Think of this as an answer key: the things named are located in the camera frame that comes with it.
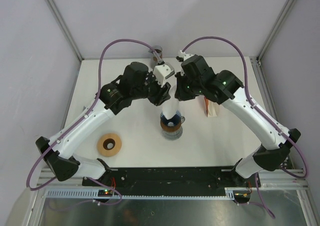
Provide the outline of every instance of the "gray wall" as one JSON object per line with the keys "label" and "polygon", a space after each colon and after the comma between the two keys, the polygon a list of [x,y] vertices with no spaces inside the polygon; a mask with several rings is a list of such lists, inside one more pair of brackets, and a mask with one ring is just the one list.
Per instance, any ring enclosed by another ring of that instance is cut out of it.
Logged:
{"label": "gray wall", "polygon": [[[320,210],[320,0],[297,1],[262,64],[280,121],[302,133],[298,145]],[[302,167],[297,155],[294,162]]]}
{"label": "gray wall", "polygon": [[[247,56],[257,55],[286,0],[55,0],[84,58],[99,58],[107,43],[131,38],[160,45],[176,57],[190,41],[226,37]],[[192,47],[204,56],[238,56],[223,42]],[[147,57],[143,47],[122,43],[106,58]]]}
{"label": "gray wall", "polygon": [[0,8],[0,225],[4,225],[39,157],[35,140],[60,129],[80,62],[44,0],[0,0]]}

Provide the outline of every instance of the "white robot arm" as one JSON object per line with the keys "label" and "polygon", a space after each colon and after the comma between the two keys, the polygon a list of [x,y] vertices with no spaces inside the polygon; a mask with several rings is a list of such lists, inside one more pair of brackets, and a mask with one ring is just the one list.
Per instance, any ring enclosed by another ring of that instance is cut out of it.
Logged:
{"label": "white robot arm", "polygon": [[55,144],[44,160],[57,179],[64,181],[72,176],[100,178],[108,169],[106,163],[74,154],[77,147],[101,124],[130,106],[132,100],[148,98],[156,106],[168,100],[171,86],[166,80],[174,74],[168,63],[155,66],[153,72],[149,72],[146,65],[132,62],[123,75],[101,88],[96,103],[93,105],[93,100],[71,125],[49,139],[40,137],[36,145],[41,153]]}
{"label": "white robot arm", "polygon": [[274,171],[279,168],[287,158],[292,144],[256,109],[263,111],[294,143],[299,139],[300,132],[297,129],[289,130],[282,126],[252,97],[254,104],[251,105],[247,100],[243,83],[232,72],[224,70],[215,74],[202,56],[180,52],[177,59],[182,62],[182,71],[175,75],[177,99],[186,101],[198,95],[204,95],[207,99],[233,112],[261,141],[261,146],[255,152],[240,159],[234,166],[233,180],[242,184],[244,179],[262,169]]}

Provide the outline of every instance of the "white table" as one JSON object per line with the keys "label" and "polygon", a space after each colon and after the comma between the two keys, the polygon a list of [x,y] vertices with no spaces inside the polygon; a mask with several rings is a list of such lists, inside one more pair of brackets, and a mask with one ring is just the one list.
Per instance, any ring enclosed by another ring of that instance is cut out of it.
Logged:
{"label": "white table", "polygon": [[[174,58],[165,58],[176,72],[180,64]],[[126,65],[133,61],[150,64],[150,59],[104,60],[102,85],[122,75]],[[238,57],[206,58],[218,73],[230,70],[244,81],[244,70]],[[264,107],[257,81],[250,63],[248,83],[251,95]],[[98,60],[84,60],[76,82],[66,119],[70,124],[94,98],[98,87]],[[175,166],[230,166],[246,157],[260,146],[257,137],[231,112],[220,106],[218,117],[208,118],[202,96],[180,102],[179,110],[185,116],[183,135],[176,141],[163,138],[160,127],[162,107],[148,99],[136,100],[95,132],[76,150],[76,154],[91,159],[101,158],[110,167],[175,167]],[[122,149],[114,157],[103,157],[97,151],[97,141],[106,133],[117,133],[122,139]]]}

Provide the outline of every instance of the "tape roll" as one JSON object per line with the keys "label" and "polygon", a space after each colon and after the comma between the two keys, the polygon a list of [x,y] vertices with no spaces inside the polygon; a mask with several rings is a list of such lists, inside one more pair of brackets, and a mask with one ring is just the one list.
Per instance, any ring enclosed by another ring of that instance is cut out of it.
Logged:
{"label": "tape roll", "polygon": [[115,133],[103,135],[96,145],[98,152],[104,157],[115,156],[120,151],[121,146],[121,139]]}

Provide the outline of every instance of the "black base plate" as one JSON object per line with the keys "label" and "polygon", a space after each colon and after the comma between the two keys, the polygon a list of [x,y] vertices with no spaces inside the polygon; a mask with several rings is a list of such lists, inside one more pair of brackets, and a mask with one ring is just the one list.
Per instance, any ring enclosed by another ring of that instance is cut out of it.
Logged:
{"label": "black base plate", "polygon": [[[255,187],[251,176],[241,186],[231,178],[232,167],[156,167],[111,168],[99,181],[111,186],[114,177],[116,189],[122,195],[140,196],[225,196],[225,187]],[[98,186],[89,179],[83,186]]]}

